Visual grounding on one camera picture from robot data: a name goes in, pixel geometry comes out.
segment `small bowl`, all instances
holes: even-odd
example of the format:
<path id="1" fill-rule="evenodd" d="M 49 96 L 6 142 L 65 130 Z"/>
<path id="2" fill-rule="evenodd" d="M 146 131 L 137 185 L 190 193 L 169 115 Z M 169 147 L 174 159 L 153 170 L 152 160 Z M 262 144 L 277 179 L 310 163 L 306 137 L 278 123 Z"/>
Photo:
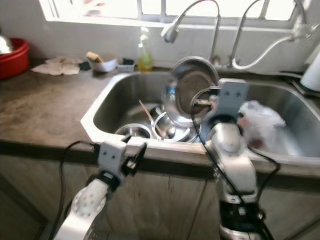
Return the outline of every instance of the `small bowl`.
<path id="1" fill-rule="evenodd" d="M 114 55 L 102 55 L 104 62 L 91 62 L 89 65 L 92 70 L 100 73 L 108 73 L 116 69 L 118 65 L 117 57 Z"/>
<path id="2" fill-rule="evenodd" d="M 157 128 L 156 128 L 156 125 L 158 125 L 158 127 L 162 131 L 164 131 L 165 133 L 169 129 L 175 128 L 174 136 L 172 138 L 166 137 L 166 138 L 162 139 Z M 153 131 L 156 139 L 159 141 L 163 141 L 165 143 L 186 142 L 188 135 L 190 134 L 190 128 L 175 125 L 170 120 L 170 118 L 168 117 L 166 112 L 161 113 L 156 118 L 156 120 L 152 124 L 151 128 L 152 128 L 152 131 Z"/>
<path id="3" fill-rule="evenodd" d="M 151 139 L 151 131 L 144 125 L 139 123 L 130 123 L 120 127 L 115 134 L 131 135 L 132 137 Z"/>
<path id="4" fill-rule="evenodd" d="M 164 112 L 161 108 L 161 106 L 155 106 L 150 110 L 150 115 L 154 120 L 156 120 L 160 116 L 160 114 Z"/>

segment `chopstick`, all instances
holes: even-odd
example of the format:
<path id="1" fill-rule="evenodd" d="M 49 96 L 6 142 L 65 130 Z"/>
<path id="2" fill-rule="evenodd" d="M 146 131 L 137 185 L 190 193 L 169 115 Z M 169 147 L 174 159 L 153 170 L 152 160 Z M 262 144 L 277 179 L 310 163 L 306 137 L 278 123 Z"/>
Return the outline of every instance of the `chopstick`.
<path id="1" fill-rule="evenodd" d="M 152 122 L 152 123 L 154 124 L 155 128 L 158 130 L 161 138 L 164 139 L 164 138 L 166 137 L 166 134 L 164 133 L 164 131 L 162 131 L 162 130 L 159 128 L 159 126 L 155 123 L 154 118 L 151 116 L 149 110 L 146 108 L 146 106 L 144 105 L 144 103 L 143 103 L 141 100 L 139 100 L 139 103 L 140 103 L 141 107 L 143 108 L 143 110 L 145 111 L 146 115 L 148 116 L 150 122 Z"/>

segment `sink basin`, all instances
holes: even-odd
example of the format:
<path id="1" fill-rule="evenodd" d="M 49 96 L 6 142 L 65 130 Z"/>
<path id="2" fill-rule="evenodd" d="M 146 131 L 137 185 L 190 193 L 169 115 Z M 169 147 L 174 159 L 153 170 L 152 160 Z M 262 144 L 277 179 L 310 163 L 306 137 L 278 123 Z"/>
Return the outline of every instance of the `sink basin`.
<path id="1" fill-rule="evenodd" d="M 120 140 L 123 136 L 114 133 L 121 126 L 130 123 L 143 124 L 150 128 L 150 121 L 138 101 L 142 100 L 149 110 L 159 106 L 169 75 L 168 72 L 136 72 L 113 77 L 81 120 L 89 137 L 95 142 Z M 303 161 L 307 163 L 320 158 L 320 115 L 316 106 L 284 82 L 247 82 L 247 99 L 257 100 L 274 109 L 286 122 L 286 127 L 278 129 L 276 147 L 266 149 L 267 153 L 279 161 L 301 162 L 303 157 Z M 153 139 L 134 137 L 129 145 L 139 146 L 147 142 L 150 158 L 161 156 L 179 159 L 205 155 L 198 142 L 167 143 L 152 137 Z"/>

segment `dish rag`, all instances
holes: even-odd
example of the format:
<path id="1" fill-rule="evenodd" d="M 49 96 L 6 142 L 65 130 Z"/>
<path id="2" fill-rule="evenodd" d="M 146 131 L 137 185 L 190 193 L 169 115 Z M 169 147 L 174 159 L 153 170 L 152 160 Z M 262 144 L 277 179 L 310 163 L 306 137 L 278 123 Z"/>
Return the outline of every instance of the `dish rag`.
<path id="1" fill-rule="evenodd" d="M 41 74 L 49 74 L 53 76 L 76 75 L 80 71 L 79 64 L 83 63 L 81 59 L 58 56 L 53 59 L 48 59 L 44 64 L 36 66 L 31 71 Z"/>

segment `metal plate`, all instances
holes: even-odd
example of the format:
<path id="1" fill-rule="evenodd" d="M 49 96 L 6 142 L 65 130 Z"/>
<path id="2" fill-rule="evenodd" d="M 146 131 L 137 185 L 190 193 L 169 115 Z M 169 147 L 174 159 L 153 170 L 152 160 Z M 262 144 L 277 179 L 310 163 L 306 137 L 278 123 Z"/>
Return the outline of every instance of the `metal plate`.
<path id="1" fill-rule="evenodd" d="M 165 85 L 162 103 L 169 118 L 185 128 L 193 127 L 190 104 L 194 96 L 203 89 L 218 84 L 219 76 L 213 65 L 203 57 L 189 56 L 181 59 L 171 72 Z M 197 115 L 207 109 L 195 108 Z"/>

